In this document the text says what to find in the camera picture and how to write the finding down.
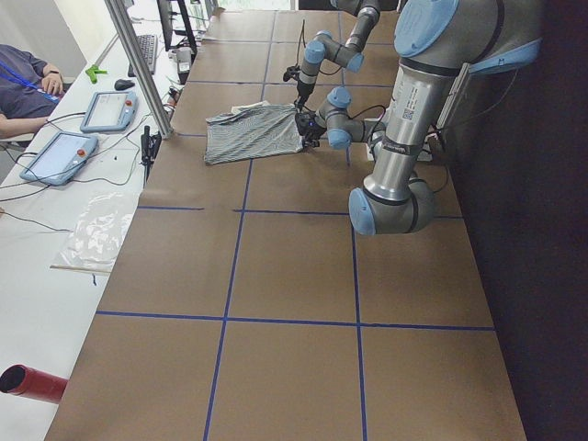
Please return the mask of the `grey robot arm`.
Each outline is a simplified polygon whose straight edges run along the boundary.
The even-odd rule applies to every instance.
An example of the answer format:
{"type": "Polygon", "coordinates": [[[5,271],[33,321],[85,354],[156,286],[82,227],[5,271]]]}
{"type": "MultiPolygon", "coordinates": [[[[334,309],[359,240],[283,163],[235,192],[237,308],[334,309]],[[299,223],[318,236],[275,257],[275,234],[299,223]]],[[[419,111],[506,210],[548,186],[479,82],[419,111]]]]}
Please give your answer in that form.
{"type": "Polygon", "coordinates": [[[496,74],[533,62],[541,43],[541,1],[410,1],[394,31],[399,70],[383,119],[355,120],[348,114],[350,93],[333,89],[318,109],[308,111],[321,65],[330,61],[358,71],[371,30],[378,24],[376,1],[338,1],[337,9],[356,18],[345,43],[321,31],[308,43],[300,65],[290,67],[298,96],[295,121],[305,144],[326,136],[345,149],[364,142],[375,167],[348,201],[354,229],[364,235],[412,233],[433,218],[435,197],[413,170],[428,130],[438,119],[449,88],[463,66],[473,74],[496,74]]]}
{"type": "Polygon", "coordinates": [[[327,30],[319,31],[306,45],[301,63],[289,66],[284,72],[283,81],[297,81],[298,97],[294,106],[302,111],[314,90],[317,77],[324,60],[337,64],[340,68],[357,73],[364,61],[363,50],[372,29],[380,18],[380,4],[376,0],[331,1],[337,10],[342,10],[356,18],[352,32],[342,44],[333,39],[327,30]]]}

